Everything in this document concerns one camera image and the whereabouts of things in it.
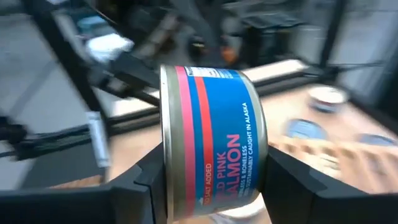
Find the black metal table frame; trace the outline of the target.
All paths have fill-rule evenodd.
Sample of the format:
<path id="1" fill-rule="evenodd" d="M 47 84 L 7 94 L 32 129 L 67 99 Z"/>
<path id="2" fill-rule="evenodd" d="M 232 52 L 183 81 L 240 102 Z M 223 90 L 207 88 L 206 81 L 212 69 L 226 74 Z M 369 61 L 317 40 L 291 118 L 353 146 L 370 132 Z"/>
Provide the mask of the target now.
<path id="1" fill-rule="evenodd" d="M 65 40 L 60 26 L 56 23 L 52 13 L 56 6 L 47 0 L 20 0 L 24 10 L 31 16 L 39 31 L 55 54 L 58 62 L 65 69 L 68 78 L 78 90 L 86 106 L 98 111 L 105 120 L 106 136 L 125 134 L 139 128 L 146 128 L 158 124 L 159 101 L 153 96 L 136 90 L 133 95 L 149 103 L 153 107 L 142 112 L 133 112 L 127 115 L 109 118 L 105 114 L 99 99 L 94 94 L 92 75 L 97 75 L 93 67 L 83 63 L 83 59 L 73 49 L 69 41 Z M 279 93 L 296 87 L 312 83 L 330 84 L 335 81 L 333 68 L 326 66 L 326 59 L 331 54 L 333 39 L 327 39 L 323 48 L 320 65 L 314 65 L 301 72 L 293 72 L 281 77 L 263 78 L 254 82 L 257 92 L 261 96 Z M 88 125 L 64 129 L 55 133 L 26 134 L 24 140 L 14 146 L 18 160 L 37 158 L 46 154 L 64 151 L 80 145 L 91 143 Z"/>

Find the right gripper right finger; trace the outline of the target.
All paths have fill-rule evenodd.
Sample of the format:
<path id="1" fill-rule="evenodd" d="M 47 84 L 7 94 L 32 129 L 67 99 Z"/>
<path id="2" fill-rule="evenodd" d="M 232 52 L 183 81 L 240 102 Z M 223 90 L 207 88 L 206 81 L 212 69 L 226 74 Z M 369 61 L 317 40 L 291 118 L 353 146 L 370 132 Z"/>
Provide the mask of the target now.
<path id="1" fill-rule="evenodd" d="M 265 178 L 272 224 L 398 224 L 398 193 L 368 194 L 274 147 Z"/>

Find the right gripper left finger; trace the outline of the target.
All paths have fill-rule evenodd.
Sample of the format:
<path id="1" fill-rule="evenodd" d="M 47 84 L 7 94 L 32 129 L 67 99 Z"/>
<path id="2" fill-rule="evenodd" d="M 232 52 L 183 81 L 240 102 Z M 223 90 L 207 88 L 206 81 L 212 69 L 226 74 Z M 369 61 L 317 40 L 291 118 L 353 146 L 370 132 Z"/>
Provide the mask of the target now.
<path id="1" fill-rule="evenodd" d="M 166 223 L 162 145 L 107 184 L 0 191 L 0 224 Z"/>

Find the pink salmon pull-tab can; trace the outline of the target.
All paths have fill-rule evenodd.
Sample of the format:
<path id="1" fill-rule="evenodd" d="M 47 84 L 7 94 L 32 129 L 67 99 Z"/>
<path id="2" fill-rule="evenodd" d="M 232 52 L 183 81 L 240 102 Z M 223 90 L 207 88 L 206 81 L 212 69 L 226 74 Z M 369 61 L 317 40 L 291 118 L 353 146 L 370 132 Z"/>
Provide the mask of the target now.
<path id="1" fill-rule="evenodd" d="M 210 215 L 215 224 L 251 224 L 266 210 L 261 194 L 251 203 Z"/>
<path id="2" fill-rule="evenodd" d="M 267 129 L 244 73 L 163 65 L 160 111 L 167 221 L 252 203 L 265 182 Z"/>
<path id="3" fill-rule="evenodd" d="M 324 113 L 336 113 L 348 101 L 345 91 L 327 85 L 311 87 L 308 96 L 310 106 Z"/>

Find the wooden slatted shelf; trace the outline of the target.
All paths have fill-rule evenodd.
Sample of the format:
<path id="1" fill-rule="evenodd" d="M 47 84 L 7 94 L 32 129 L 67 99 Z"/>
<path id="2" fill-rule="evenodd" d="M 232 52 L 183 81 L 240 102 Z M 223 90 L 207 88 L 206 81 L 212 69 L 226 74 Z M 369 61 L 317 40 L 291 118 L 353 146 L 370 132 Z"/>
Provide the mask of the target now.
<path id="1" fill-rule="evenodd" d="M 367 193 L 398 193 L 398 146 L 271 138 L 271 146 Z"/>

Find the teal orange label can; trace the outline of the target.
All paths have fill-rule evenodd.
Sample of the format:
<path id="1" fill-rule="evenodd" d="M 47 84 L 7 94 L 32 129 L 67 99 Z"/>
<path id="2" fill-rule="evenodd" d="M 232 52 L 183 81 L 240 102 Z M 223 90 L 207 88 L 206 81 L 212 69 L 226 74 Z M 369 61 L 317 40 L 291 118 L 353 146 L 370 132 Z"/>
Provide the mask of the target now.
<path id="1" fill-rule="evenodd" d="M 327 139 L 326 131 L 319 124 L 306 119 L 289 120 L 284 135 L 300 139 Z"/>

